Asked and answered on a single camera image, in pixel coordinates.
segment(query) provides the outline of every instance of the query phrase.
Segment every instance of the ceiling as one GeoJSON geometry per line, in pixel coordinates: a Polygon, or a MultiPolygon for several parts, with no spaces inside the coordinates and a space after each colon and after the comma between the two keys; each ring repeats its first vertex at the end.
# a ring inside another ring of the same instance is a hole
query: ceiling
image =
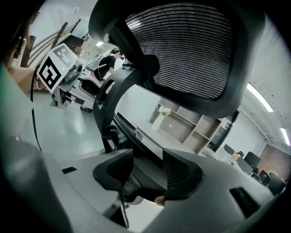
{"type": "MultiPolygon", "coordinates": [[[[97,0],[63,0],[90,15],[97,0]]],[[[246,90],[239,111],[245,114],[262,133],[266,141],[291,154],[280,128],[285,128],[291,139],[291,56],[284,40],[272,21],[266,17],[262,41],[255,58],[250,83],[266,99],[274,112],[246,90]]]]}

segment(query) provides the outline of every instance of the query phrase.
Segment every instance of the ceiling light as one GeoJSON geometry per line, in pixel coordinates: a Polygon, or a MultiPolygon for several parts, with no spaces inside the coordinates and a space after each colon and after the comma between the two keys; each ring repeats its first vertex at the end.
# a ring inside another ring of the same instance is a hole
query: ceiling light
{"type": "Polygon", "coordinates": [[[254,94],[255,97],[265,106],[268,112],[273,112],[271,106],[267,103],[263,96],[250,84],[247,85],[247,89],[254,94]]]}
{"type": "Polygon", "coordinates": [[[101,45],[103,45],[103,44],[104,44],[104,42],[99,41],[99,42],[96,44],[96,46],[101,46],[101,45]]]}
{"type": "Polygon", "coordinates": [[[287,135],[286,129],[281,128],[281,131],[282,131],[282,134],[283,134],[283,136],[284,136],[284,138],[285,138],[286,144],[287,144],[288,146],[290,146],[290,141],[289,141],[289,138],[288,138],[288,135],[287,135]]]}

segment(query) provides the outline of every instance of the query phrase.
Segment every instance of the black cable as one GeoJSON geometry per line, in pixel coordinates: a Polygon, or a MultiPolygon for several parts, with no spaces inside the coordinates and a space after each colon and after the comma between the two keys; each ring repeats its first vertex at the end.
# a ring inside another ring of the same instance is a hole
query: black cable
{"type": "Polygon", "coordinates": [[[122,190],[123,190],[123,187],[120,189],[119,194],[120,194],[121,204],[122,204],[122,207],[123,207],[124,217],[125,217],[125,220],[126,220],[126,227],[129,228],[129,223],[128,223],[128,219],[127,219],[127,215],[126,215],[125,207],[124,207],[124,200],[123,200],[123,192],[122,192],[122,190]]]}
{"type": "MultiPolygon", "coordinates": [[[[31,102],[33,102],[33,84],[34,81],[36,79],[36,73],[38,68],[40,67],[40,64],[35,68],[35,71],[33,72],[33,76],[32,76],[32,80],[31,80],[31,87],[30,87],[30,100],[31,102]]],[[[32,124],[33,124],[33,129],[35,131],[35,138],[38,144],[38,147],[40,148],[40,151],[42,152],[42,149],[40,147],[40,143],[38,142],[38,137],[37,137],[37,133],[36,133],[36,125],[35,125],[35,111],[34,108],[31,110],[31,114],[32,114],[32,124]]]]}

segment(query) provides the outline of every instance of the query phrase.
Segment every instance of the brick wall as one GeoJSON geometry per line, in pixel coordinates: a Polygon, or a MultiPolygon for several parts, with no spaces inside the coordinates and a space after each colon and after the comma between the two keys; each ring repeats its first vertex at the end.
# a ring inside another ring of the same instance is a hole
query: brick wall
{"type": "Polygon", "coordinates": [[[269,172],[273,170],[285,181],[291,175],[290,155],[267,144],[260,158],[261,162],[258,165],[259,171],[266,170],[269,172]]]}

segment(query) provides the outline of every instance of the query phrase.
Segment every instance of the gray floor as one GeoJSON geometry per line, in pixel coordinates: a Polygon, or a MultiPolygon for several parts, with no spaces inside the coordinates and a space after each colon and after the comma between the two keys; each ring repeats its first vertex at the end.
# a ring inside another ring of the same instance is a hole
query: gray floor
{"type": "MultiPolygon", "coordinates": [[[[36,129],[43,152],[51,153],[61,161],[104,151],[93,113],[81,111],[74,103],[62,110],[51,107],[50,102],[49,94],[34,93],[36,129]]],[[[37,145],[31,117],[20,138],[37,145]]]]}

